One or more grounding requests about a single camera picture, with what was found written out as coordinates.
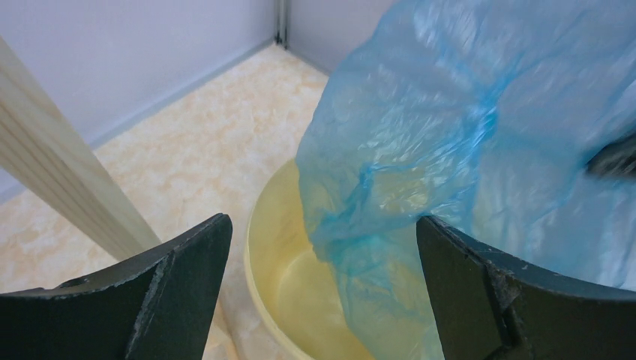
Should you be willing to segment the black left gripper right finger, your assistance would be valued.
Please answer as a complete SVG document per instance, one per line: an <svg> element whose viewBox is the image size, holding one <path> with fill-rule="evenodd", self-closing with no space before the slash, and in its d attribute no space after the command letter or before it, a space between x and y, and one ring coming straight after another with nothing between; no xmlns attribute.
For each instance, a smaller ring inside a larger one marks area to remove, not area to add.
<svg viewBox="0 0 636 360"><path fill-rule="evenodd" d="M567 277L435 217L416 225L447 359L633 359L635 293Z"/></svg>

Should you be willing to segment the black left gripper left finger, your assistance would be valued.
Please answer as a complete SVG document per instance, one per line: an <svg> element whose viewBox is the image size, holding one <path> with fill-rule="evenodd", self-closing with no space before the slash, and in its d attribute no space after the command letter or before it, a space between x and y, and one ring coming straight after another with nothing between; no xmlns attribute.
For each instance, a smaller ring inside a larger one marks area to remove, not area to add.
<svg viewBox="0 0 636 360"><path fill-rule="evenodd" d="M56 288L1 295L3 359L201 359L233 225L187 232Z"/></svg>

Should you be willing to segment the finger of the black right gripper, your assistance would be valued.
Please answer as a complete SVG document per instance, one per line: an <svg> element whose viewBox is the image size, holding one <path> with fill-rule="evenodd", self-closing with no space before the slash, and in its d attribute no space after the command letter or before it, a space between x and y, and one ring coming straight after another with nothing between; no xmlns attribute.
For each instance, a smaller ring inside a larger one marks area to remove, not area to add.
<svg viewBox="0 0 636 360"><path fill-rule="evenodd" d="M612 179L635 179L635 134L611 142L586 164L586 172Z"/></svg>

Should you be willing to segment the blue plastic trash bag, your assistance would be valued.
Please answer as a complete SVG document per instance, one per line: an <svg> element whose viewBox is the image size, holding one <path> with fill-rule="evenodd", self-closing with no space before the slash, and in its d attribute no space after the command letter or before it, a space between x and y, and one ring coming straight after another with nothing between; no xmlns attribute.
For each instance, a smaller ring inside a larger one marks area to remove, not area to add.
<svg viewBox="0 0 636 360"><path fill-rule="evenodd" d="M633 1L401 1L334 71L295 162L304 224L376 359L441 359L417 244L433 215L553 272L635 288Z"/></svg>

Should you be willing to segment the wooden clothes rack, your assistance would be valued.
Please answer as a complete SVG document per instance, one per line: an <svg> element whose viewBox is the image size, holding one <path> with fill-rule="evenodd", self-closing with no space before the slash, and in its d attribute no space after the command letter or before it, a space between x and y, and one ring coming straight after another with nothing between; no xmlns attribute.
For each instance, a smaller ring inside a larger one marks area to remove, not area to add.
<svg viewBox="0 0 636 360"><path fill-rule="evenodd" d="M5 41L1 166L117 260L161 243Z"/></svg>

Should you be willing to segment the yellow plastic trash bin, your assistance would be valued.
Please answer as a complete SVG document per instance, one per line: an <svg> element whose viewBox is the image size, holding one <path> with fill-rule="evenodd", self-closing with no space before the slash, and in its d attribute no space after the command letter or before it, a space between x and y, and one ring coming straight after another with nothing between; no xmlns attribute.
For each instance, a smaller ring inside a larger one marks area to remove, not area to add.
<svg viewBox="0 0 636 360"><path fill-rule="evenodd" d="M305 232L294 160L274 173L253 207L244 271L265 327L293 359L371 359L347 326L330 268Z"/></svg>

